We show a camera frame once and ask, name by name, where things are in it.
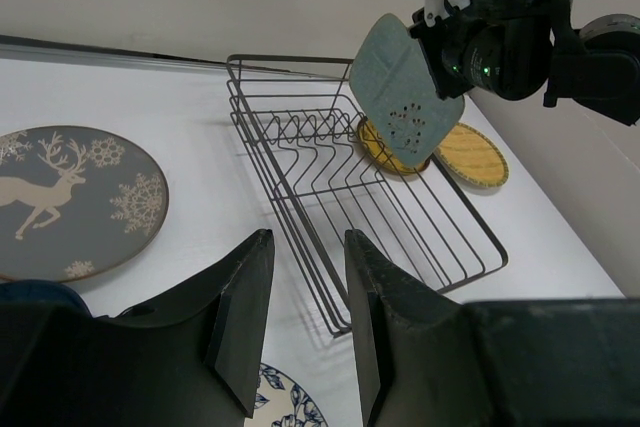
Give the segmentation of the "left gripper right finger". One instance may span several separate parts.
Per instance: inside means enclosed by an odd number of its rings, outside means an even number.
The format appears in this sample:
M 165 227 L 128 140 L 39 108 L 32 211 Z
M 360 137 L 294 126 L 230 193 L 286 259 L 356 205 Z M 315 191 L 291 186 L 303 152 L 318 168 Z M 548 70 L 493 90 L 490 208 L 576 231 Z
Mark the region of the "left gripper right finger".
M 367 426 L 635 426 L 639 303 L 456 303 L 345 234 Z

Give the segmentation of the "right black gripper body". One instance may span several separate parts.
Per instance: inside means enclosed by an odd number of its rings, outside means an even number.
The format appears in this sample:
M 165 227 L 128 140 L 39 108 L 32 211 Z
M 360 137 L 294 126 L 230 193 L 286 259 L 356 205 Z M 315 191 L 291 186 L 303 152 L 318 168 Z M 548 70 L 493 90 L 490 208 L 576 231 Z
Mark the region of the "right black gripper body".
M 420 45 L 437 97 L 455 99 L 477 87 L 464 60 L 465 50 L 480 31 L 475 7 L 454 7 L 447 18 L 422 8 L 412 14 L 412 20 L 409 34 Z

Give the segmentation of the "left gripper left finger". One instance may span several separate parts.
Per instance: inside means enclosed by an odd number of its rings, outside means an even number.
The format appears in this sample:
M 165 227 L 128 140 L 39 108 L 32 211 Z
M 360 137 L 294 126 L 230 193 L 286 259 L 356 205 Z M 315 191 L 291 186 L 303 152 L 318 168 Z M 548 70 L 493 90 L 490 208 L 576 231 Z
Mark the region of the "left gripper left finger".
M 240 426 L 253 414 L 275 245 L 223 259 L 115 317 L 1 302 L 5 426 Z

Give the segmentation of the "light green rectangular plate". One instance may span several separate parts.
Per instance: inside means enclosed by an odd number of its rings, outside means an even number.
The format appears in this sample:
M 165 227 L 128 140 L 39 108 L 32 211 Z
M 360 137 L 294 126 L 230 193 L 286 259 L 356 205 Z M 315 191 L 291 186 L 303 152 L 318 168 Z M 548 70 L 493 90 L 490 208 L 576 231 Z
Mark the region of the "light green rectangular plate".
M 465 108 L 462 97 L 438 97 L 419 42 L 393 14 L 369 30 L 353 59 L 349 86 L 391 154 L 409 168 L 435 151 Z

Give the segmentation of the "blue floral white plate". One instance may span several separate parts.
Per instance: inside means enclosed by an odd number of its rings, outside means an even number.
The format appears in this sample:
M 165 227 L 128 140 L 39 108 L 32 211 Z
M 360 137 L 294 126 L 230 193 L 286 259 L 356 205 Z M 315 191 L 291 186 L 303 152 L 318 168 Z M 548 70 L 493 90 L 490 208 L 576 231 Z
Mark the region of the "blue floral white plate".
M 252 418 L 245 427 L 327 427 L 312 397 L 291 377 L 268 364 L 259 367 Z

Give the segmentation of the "yellow checked plate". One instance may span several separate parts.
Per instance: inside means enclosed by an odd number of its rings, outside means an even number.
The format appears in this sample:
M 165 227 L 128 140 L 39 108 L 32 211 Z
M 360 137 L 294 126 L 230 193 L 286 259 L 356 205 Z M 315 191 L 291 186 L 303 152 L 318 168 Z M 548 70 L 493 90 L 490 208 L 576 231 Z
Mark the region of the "yellow checked plate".
M 509 179 L 508 163 L 498 147 L 483 133 L 457 123 L 435 150 L 452 172 L 481 188 L 498 188 Z

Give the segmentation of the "amber glass plate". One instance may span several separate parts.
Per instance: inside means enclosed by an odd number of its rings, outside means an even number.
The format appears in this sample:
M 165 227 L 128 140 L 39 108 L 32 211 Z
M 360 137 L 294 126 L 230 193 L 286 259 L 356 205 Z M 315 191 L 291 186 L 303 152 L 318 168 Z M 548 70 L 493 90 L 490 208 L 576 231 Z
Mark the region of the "amber glass plate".
M 363 117 L 356 127 L 356 137 L 364 151 L 371 157 L 373 162 L 382 169 L 402 176 L 408 176 L 423 172 L 430 164 L 430 160 L 425 160 L 418 167 L 408 167 L 400 162 L 386 146 L 380 134 L 377 132 L 371 121 Z

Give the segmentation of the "dark blue plate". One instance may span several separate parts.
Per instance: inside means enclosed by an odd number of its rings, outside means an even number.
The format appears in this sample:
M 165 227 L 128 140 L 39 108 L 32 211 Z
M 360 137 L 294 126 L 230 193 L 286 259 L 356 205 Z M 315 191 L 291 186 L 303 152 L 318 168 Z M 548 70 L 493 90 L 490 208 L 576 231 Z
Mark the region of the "dark blue plate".
M 82 297 L 65 284 L 45 280 L 19 280 L 1 284 L 2 303 L 56 304 L 81 312 L 89 317 L 91 311 Z

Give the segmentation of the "grey deer plate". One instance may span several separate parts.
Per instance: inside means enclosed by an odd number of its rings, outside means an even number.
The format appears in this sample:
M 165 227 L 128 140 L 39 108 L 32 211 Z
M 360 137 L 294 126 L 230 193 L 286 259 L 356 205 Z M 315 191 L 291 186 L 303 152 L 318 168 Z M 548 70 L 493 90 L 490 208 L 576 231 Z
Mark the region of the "grey deer plate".
M 155 159 L 96 128 L 1 137 L 1 277 L 72 282 L 132 260 L 159 233 L 169 186 Z

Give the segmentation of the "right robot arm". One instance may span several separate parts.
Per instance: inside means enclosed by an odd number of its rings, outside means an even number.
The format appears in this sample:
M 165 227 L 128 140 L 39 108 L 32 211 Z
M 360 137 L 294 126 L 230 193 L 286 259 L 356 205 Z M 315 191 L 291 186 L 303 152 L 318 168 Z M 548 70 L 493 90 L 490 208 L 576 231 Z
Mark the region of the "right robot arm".
M 568 98 L 627 126 L 638 121 L 638 18 L 611 14 L 575 29 L 572 0 L 439 1 L 443 15 L 419 10 L 409 29 L 439 98 L 478 87 L 518 101 L 545 86 L 546 107 Z

